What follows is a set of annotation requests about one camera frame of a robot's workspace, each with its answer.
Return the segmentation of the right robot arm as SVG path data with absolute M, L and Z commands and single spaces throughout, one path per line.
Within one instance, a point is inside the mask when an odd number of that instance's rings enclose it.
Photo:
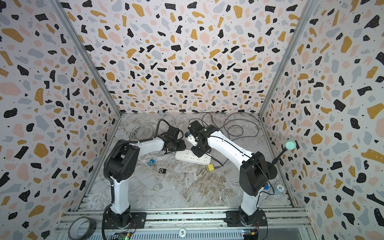
M 260 223 L 258 214 L 262 212 L 261 200 L 275 194 L 270 180 L 277 176 L 276 167 L 267 162 L 261 152 L 252 153 L 240 147 L 213 125 L 204 127 L 198 121 L 194 121 L 188 126 L 185 137 L 193 144 L 191 150 L 197 157 L 207 155 L 214 149 L 239 169 L 243 200 L 238 217 L 230 223 L 241 223 L 245 226 Z

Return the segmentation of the white power strip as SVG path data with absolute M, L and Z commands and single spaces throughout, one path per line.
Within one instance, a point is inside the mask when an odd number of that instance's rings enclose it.
M 204 166 L 209 165 L 212 159 L 207 155 L 203 155 L 202 157 L 198 158 L 191 150 L 176 152 L 175 158 L 179 161 L 184 161 L 184 162 L 199 164 Z

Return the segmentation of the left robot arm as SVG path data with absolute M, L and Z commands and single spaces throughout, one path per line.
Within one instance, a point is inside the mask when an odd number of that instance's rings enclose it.
M 129 178 L 138 158 L 152 152 L 174 153 L 184 151 L 184 133 L 166 120 L 157 123 L 153 137 L 144 140 L 119 140 L 104 163 L 103 174 L 111 185 L 111 203 L 105 207 L 103 224 L 123 229 L 133 223 L 129 203 Z

